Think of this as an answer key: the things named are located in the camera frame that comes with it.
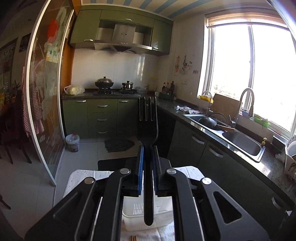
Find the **stainless steel sink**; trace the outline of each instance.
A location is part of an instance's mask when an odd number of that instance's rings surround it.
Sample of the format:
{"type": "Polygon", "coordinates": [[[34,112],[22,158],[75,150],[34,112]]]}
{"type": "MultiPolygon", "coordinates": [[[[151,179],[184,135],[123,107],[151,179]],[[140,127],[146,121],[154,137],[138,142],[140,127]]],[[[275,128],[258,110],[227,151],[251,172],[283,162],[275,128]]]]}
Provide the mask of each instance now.
{"type": "MultiPolygon", "coordinates": [[[[192,120],[199,126],[203,127],[204,129],[220,137],[222,140],[226,141],[230,145],[234,146],[236,149],[240,150],[242,153],[244,153],[246,156],[251,158],[253,161],[260,162],[260,159],[263,156],[265,147],[261,146],[257,141],[239,132],[238,130],[235,130],[235,132],[228,132],[228,131],[217,131],[217,130],[212,130],[210,128],[207,128],[206,126],[198,123],[199,119],[201,117],[204,117],[205,115],[197,114],[197,115],[184,115],[184,116],[192,120]]],[[[223,122],[220,122],[219,120],[217,120],[217,122],[220,125],[222,124],[226,126],[226,124],[224,124],[223,122]]]]}
{"type": "Polygon", "coordinates": [[[222,136],[252,156],[257,156],[261,150],[259,144],[241,132],[226,131],[222,133],[222,136]]]}

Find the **window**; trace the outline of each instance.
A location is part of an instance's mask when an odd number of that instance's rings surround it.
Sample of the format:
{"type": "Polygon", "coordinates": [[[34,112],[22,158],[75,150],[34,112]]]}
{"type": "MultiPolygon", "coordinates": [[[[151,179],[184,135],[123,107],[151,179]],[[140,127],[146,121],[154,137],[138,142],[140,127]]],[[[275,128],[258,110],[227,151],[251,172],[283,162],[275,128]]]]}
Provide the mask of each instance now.
{"type": "MultiPolygon", "coordinates": [[[[245,88],[252,88],[254,113],[267,118],[272,129],[290,137],[296,125],[295,40],[282,23],[258,18],[254,21],[220,19],[209,24],[211,41],[204,91],[239,100],[245,88]]],[[[248,93],[242,108],[249,103],[248,93]]]]}

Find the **granite countertop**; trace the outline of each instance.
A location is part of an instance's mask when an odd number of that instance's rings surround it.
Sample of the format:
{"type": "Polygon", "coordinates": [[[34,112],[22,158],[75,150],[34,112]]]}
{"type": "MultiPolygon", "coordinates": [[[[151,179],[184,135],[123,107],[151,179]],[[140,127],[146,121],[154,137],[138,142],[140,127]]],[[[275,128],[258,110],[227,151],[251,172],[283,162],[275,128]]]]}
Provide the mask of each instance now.
{"type": "MultiPolygon", "coordinates": [[[[86,89],[81,95],[62,95],[61,99],[136,99],[138,96],[112,94],[112,95],[94,95],[95,89],[86,89]]],[[[183,106],[182,101],[172,101],[157,98],[157,106],[171,115],[173,118],[186,125],[188,128],[202,134],[204,138],[216,145],[223,152],[234,158],[241,165],[251,171],[262,182],[269,186],[288,206],[293,207],[296,203],[296,184],[291,181],[284,173],[284,163],[275,158],[273,152],[266,147],[259,163],[254,162],[240,150],[230,145],[220,137],[209,130],[189,120],[184,116],[184,112],[175,110],[174,106],[183,106]]]]}
{"type": "Polygon", "coordinates": [[[85,92],[80,95],[67,95],[63,93],[61,96],[62,100],[72,99],[137,99],[138,95],[129,94],[106,94],[106,95],[94,95],[94,92],[98,89],[85,89],[85,92]]]}

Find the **stainless steel range hood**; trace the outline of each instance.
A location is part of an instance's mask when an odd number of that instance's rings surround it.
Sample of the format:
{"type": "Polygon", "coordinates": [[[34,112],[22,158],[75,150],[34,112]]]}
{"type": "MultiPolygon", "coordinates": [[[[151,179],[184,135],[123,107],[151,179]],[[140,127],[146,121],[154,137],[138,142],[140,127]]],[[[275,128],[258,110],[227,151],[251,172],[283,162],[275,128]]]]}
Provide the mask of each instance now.
{"type": "Polygon", "coordinates": [[[132,52],[143,54],[152,47],[133,43],[136,27],[128,24],[115,24],[111,41],[95,40],[95,50],[112,50],[117,53],[132,52]]]}

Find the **pot lid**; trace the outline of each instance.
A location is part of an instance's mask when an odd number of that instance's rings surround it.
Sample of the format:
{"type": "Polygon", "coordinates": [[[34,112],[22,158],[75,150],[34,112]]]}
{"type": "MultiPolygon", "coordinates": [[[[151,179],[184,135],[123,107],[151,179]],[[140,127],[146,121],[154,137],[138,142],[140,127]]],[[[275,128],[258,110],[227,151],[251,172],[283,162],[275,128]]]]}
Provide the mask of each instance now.
{"type": "Polygon", "coordinates": [[[104,76],[104,78],[97,79],[96,82],[112,83],[113,81],[111,79],[107,79],[106,76],[104,76]]]}

